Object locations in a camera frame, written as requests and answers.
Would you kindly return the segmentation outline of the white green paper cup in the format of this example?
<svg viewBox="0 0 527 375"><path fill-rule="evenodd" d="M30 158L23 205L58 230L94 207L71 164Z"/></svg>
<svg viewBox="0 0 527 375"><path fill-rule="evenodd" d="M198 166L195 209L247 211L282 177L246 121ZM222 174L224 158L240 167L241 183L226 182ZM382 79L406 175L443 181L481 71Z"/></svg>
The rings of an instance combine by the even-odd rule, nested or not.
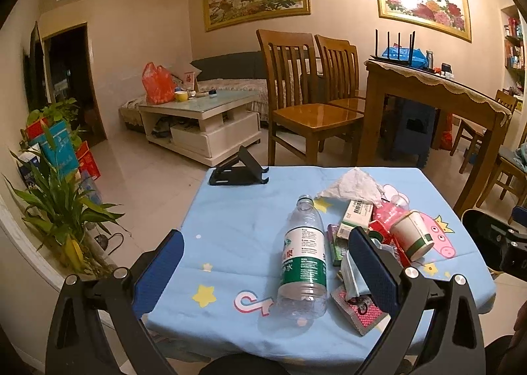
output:
<svg viewBox="0 0 527 375"><path fill-rule="evenodd" d="M425 256L434 246L421 213L416 210L409 211L397 220L390 232L411 262Z"/></svg>

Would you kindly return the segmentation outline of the clear plastic cup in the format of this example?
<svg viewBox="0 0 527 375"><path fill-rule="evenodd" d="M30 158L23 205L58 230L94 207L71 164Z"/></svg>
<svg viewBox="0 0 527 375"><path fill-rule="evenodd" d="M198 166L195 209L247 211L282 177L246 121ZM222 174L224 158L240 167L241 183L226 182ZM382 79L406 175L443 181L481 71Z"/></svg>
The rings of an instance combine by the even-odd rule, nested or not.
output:
<svg viewBox="0 0 527 375"><path fill-rule="evenodd" d="M373 220L378 221L382 226L390 231L402 217L409 212L409 199L404 194L394 194L389 200L383 199L376 209L374 209Z"/></svg>

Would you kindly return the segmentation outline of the clear plastic water bottle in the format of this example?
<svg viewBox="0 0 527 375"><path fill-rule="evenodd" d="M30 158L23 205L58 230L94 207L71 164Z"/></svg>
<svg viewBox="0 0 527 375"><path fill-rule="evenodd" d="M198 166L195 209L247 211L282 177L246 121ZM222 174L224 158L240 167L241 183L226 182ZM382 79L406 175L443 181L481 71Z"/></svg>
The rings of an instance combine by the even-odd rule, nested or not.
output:
<svg viewBox="0 0 527 375"><path fill-rule="evenodd" d="M328 305L326 239L321 214L310 196L297 198L271 240L266 268L262 287L272 304L258 322L259 331L269 337L292 337L309 330Z"/></svg>

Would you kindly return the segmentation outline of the white green medicine box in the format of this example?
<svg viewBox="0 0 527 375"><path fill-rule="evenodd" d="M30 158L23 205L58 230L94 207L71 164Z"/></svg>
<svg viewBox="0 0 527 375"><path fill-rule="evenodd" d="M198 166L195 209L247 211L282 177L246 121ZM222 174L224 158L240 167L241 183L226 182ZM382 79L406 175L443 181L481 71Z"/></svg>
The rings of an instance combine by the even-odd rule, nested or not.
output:
<svg viewBox="0 0 527 375"><path fill-rule="evenodd" d="M355 227L368 229L368 225L373 216L373 211L373 203L361 200L351 200L340 222L336 237L348 240L351 230L355 229Z"/></svg>

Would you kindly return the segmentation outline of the white tissue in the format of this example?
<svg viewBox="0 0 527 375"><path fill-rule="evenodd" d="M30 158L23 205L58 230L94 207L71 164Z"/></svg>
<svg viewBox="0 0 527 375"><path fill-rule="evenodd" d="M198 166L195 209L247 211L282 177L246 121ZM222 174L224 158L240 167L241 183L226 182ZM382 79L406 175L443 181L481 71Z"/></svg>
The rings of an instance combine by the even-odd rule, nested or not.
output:
<svg viewBox="0 0 527 375"><path fill-rule="evenodd" d="M383 188L373 177L362 169L353 167L316 197L341 201L356 200L379 206L382 195Z"/></svg>

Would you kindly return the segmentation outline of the pink playing card deck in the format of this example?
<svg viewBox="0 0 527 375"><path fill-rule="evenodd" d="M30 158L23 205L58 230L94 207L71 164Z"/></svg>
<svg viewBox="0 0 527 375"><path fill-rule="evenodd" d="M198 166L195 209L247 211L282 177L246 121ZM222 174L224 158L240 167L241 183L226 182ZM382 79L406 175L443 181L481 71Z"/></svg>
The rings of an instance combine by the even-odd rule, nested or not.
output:
<svg viewBox="0 0 527 375"><path fill-rule="evenodd" d="M386 312L376 306L370 295L352 297L348 301L346 295L343 285L330 293L340 312L359 335L365 336L387 316Z"/></svg>

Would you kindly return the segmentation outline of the right side wooden chair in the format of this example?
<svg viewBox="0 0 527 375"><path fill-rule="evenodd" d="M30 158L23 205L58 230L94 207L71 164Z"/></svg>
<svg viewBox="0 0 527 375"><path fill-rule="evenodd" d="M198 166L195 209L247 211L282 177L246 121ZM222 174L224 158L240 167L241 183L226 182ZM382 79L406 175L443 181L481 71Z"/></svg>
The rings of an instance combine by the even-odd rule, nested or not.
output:
<svg viewBox="0 0 527 375"><path fill-rule="evenodd" d="M472 122L485 129L475 165L454 205L454 212L461 216L464 211L475 206L483 193L498 150L507 136L512 112L494 98L472 89L464 90L459 95L462 97L461 101L449 111L466 122Z"/></svg>

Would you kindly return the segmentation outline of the wooden chair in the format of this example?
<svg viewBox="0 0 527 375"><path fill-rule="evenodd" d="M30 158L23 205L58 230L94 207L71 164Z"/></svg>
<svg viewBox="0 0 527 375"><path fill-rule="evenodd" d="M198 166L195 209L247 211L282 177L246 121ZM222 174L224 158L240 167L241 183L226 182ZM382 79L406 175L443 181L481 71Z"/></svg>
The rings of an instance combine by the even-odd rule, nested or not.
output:
<svg viewBox="0 0 527 375"><path fill-rule="evenodd" d="M326 101L311 34L258 29L268 94L268 165L280 145L315 166L321 143L337 137L351 144L350 164L358 157L363 115Z"/></svg>
<svg viewBox="0 0 527 375"><path fill-rule="evenodd" d="M454 205L454 212L461 216L464 211L475 206L483 193L498 150L507 136L512 112L494 98L472 89L464 90L459 95L462 97L461 101L449 111L466 122L472 122L485 129L475 165Z"/></svg>
<svg viewBox="0 0 527 375"><path fill-rule="evenodd" d="M365 111L365 94L359 91L359 63L355 45L348 40L315 34L321 57L326 101L355 113Z"/></svg>

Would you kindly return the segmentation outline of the green potted plant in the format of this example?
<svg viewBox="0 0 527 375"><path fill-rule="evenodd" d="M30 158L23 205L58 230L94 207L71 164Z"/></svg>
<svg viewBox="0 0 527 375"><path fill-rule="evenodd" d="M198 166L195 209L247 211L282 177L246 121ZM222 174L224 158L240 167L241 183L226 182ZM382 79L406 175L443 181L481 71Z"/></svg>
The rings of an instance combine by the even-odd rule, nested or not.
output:
<svg viewBox="0 0 527 375"><path fill-rule="evenodd" d="M78 168L75 174L61 177L40 147L30 143L45 133L49 146L54 147L49 129L64 121L76 154L83 142L79 136L82 129L72 126L78 112L74 98L31 111L26 127L20 131L20 149L12 153L25 187L18 189L11 181L6 183L20 200L21 220L39 237L42 247L52 250L60 264L74 273L104 278L114 269L114 263L89 232L100 230L109 238L107 225L118 226L123 214L113 210L117 205L101 201L88 174Z"/></svg>

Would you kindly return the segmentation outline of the red cigarette pack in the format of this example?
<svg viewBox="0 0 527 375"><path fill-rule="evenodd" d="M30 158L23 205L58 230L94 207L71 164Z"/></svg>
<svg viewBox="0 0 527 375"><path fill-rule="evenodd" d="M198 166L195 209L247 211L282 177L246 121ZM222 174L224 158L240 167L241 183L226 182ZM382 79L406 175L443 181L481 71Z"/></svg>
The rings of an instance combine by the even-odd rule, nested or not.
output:
<svg viewBox="0 0 527 375"><path fill-rule="evenodd" d="M377 240L381 250L387 250L393 254L396 260L407 268L411 265L410 260L399 245L397 239L386 229L385 225L378 220L373 220L368 226L368 235L371 240Z"/></svg>

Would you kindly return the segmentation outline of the green purple gum pack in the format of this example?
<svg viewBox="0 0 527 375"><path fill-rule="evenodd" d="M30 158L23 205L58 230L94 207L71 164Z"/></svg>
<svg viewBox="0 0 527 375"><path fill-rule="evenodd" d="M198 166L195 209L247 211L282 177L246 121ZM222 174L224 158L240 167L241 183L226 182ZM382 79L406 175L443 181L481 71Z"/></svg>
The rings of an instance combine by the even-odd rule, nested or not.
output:
<svg viewBox="0 0 527 375"><path fill-rule="evenodd" d="M327 227L332 265L336 267L340 267L348 251L348 242L338 236L338 230L339 227L336 224L329 224Z"/></svg>

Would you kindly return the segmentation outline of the blue cartoon tablecloth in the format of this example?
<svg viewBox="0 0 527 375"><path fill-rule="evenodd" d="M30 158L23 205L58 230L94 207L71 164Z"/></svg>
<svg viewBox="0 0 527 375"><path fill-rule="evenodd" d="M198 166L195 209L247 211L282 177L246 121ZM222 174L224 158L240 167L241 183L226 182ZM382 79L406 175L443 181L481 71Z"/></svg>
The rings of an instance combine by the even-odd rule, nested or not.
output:
<svg viewBox="0 0 527 375"><path fill-rule="evenodd" d="M210 186L212 171L182 224L185 249L147 328L168 358L209 362L247 352L284 363L297 374L353 374L382 334L360 336L332 299L312 324L277 313L283 234L302 195L315 196L348 169L275 166L265 185ZM380 185L392 185L410 209L447 226L455 256L431 250L414 266L423 276L447 280L463 274L479 313L492 310L496 286L482 256L447 201L417 168L363 168Z"/></svg>

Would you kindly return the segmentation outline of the blue plastic stool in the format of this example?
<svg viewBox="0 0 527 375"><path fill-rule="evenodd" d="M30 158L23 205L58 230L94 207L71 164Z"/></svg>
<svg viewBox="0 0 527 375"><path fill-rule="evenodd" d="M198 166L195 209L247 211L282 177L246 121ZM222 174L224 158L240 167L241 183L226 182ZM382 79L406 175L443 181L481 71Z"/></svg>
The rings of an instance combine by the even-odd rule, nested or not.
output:
<svg viewBox="0 0 527 375"><path fill-rule="evenodd" d="M404 99L389 155L415 155L416 167L423 169L430 153L435 117L434 107Z"/></svg>

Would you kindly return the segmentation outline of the red gift box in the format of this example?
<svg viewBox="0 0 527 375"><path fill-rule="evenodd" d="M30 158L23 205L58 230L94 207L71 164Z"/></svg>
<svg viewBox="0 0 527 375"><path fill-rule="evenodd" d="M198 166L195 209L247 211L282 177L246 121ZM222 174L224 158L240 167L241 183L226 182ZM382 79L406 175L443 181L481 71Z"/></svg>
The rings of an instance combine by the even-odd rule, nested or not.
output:
<svg viewBox="0 0 527 375"><path fill-rule="evenodd" d="M97 162L86 141L83 141L76 150L76 157L79 162L79 171L82 174L88 174L93 180L97 180L101 176Z"/></svg>

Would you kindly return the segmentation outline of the wooden dining table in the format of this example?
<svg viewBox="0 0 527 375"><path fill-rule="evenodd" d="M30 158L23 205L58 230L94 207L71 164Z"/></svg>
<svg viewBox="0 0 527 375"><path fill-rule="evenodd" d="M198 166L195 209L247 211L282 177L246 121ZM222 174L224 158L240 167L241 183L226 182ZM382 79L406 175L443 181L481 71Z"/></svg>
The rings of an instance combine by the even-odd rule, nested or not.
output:
<svg viewBox="0 0 527 375"><path fill-rule="evenodd" d="M433 74L369 59L364 125L357 152L357 166L372 166L380 137L387 95L413 100L445 113L461 101L460 92L470 88Z"/></svg>

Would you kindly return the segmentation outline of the blue gift bag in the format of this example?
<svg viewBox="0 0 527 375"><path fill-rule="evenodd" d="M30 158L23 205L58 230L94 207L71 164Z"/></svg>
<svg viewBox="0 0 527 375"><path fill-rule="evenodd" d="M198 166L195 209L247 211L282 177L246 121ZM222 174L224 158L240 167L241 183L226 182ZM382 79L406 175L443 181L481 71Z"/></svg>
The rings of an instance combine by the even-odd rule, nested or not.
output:
<svg viewBox="0 0 527 375"><path fill-rule="evenodd" d="M45 133L30 141L31 145L37 144L45 154L46 159L57 170L61 177L75 174L79 168L73 144L70 140L70 132L64 121L55 123L50 129L54 147L50 147Z"/></svg>

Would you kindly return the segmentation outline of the blue plastic bag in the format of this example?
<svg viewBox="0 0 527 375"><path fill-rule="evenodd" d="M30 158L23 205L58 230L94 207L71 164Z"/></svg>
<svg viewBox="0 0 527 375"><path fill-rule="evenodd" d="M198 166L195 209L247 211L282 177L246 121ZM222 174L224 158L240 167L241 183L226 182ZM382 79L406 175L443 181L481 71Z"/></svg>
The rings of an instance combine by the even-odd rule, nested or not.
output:
<svg viewBox="0 0 527 375"><path fill-rule="evenodd" d="M424 68L428 66L428 59L420 49L413 49L413 51L410 51L409 48L393 46L385 49L381 56L384 59L395 59L403 62L408 62L409 59L412 59L411 67L414 68Z"/></svg>

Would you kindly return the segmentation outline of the black wifi router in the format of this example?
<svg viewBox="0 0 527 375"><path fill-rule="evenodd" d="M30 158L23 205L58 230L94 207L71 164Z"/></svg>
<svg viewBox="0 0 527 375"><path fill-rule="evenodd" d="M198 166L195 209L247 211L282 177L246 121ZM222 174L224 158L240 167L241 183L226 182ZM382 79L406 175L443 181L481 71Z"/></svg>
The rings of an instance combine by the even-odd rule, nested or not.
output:
<svg viewBox="0 0 527 375"><path fill-rule="evenodd" d="M404 47L401 43L401 33L398 33L395 44L391 43L390 32L386 34L386 47L380 49L379 30L375 30L374 53L372 59L380 62L395 64L402 67L426 70L430 66L428 57L420 49L415 47L416 31L409 34L409 43Z"/></svg>

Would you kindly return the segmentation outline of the black phone stand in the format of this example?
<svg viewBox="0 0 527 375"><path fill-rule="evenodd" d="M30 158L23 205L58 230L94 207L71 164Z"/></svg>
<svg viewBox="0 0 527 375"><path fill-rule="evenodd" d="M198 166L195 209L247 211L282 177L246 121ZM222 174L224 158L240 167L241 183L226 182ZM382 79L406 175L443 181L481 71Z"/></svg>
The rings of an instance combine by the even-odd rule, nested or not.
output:
<svg viewBox="0 0 527 375"><path fill-rule="evenodd" d="M222 162L212 171L208 183L211 186L249 186L266 184L269 168L263 168L246 147Z"/></svg>

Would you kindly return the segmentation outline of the white coffee table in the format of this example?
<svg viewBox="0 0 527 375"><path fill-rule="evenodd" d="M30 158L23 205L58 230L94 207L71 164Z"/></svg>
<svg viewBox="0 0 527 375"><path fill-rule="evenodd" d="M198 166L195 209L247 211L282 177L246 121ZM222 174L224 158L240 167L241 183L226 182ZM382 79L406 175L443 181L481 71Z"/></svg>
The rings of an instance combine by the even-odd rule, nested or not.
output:
<svg viewBox="0 0 527 375"><path fill-rule="evenodd" d="M205 166L218 166L261 141L257 94L218 90L187 101L138 105L147 140Z"/></svg>

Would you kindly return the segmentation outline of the near wooden chair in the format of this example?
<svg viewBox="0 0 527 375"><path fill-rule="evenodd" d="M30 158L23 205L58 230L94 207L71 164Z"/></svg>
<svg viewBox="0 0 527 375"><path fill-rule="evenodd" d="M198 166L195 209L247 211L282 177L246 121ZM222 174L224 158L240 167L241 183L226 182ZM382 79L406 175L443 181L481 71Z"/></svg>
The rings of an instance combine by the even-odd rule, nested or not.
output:
<svg viewBox="0 0 527 375"><path fill-rule="evenodd" d="M321 143L337 137L351 144L350 164L358 157L363 115L326 101L311 34L258 29L268 94L268 165L280 145L315 166Z"/></svg>

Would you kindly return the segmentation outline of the far wooden chair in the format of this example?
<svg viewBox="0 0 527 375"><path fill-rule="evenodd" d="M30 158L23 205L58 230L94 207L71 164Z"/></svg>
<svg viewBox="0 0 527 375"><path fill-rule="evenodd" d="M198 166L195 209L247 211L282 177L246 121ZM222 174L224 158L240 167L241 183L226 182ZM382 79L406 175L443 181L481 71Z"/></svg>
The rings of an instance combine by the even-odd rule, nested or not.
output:
<svg viewBox="0 0 527 375"><path fill-rule="evenodd" d="M365 94L359 91L359 63L355 45L348 40L315 34L321 57L326 101L355 113L365 111Z"/></svg>

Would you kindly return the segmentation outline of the yellow mug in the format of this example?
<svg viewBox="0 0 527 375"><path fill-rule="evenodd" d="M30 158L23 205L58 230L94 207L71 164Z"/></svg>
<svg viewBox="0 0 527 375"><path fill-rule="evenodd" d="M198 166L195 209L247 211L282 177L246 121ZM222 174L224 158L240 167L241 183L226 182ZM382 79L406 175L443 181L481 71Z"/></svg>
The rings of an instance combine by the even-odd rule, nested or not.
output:
<svg viewBox="0 0 527 375"><path fill-rule="evenodd" d="M177 102L188 101L188 92L186 92L186 91L176 91L176 92L174 92L174 99Z"/></svg>

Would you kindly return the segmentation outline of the orange plastic bag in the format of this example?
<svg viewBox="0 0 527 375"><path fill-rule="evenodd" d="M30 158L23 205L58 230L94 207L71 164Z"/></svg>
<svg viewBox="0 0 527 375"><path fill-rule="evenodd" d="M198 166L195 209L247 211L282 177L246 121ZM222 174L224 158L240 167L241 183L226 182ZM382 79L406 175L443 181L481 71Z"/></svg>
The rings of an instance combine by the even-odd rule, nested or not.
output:
<svg viewBox="0 0 527 375"><path fill-rule="evenodd" d="M176 84L171 72L165 67L147 63L142 73L142 83L148 103L160 105L174 101Z"/></svg>

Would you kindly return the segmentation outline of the flowers framed painting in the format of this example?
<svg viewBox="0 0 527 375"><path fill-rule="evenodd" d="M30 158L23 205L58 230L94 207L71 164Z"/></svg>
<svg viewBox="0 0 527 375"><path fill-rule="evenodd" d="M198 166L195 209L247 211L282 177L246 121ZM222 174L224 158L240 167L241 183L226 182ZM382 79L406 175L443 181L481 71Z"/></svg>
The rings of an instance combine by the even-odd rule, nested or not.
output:
<svg viewBox="0 0 527 375"><path fill-rule="evenodd" d="M472 40L468 0L377 0L379 17Z"/></svg>

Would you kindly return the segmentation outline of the dark green sofa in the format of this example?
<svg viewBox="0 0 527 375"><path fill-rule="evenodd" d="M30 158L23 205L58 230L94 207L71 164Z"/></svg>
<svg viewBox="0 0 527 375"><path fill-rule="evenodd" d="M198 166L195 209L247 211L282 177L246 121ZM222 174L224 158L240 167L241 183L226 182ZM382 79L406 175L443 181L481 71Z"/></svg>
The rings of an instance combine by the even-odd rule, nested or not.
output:
<svg viewBox="0 0 527 375"><path fill-rule="evenodd" d="M214 79L265 79L263 58L261 51L248 51L195 59L191 65L200 70L197 74L199 82Z"/></svg>

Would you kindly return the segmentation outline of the horses framed painting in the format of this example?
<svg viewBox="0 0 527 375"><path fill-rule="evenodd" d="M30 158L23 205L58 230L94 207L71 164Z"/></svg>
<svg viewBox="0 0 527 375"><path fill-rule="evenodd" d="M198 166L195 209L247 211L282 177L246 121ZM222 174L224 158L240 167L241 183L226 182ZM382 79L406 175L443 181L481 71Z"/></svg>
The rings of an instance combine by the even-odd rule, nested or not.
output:
<svg viewBox="0 0 527 375"><path fill-rule="evenodd" d="M203 0L206 31L284 16L311 13L310 0Z"/></svg>

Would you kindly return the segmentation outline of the wall bookshelf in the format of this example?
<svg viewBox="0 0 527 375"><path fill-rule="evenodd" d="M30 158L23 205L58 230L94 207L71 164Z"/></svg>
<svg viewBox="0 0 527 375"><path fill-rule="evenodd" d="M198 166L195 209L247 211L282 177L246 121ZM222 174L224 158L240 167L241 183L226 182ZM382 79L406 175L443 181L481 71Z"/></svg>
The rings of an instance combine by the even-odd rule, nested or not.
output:
<svg viewBox="0 0 527 375"><path fill-rule="evenodd" d="M522 110L526 78L526 24L516 5L501 10L504 42L504 73L502 87L518 98L517 109Z"/></svg>

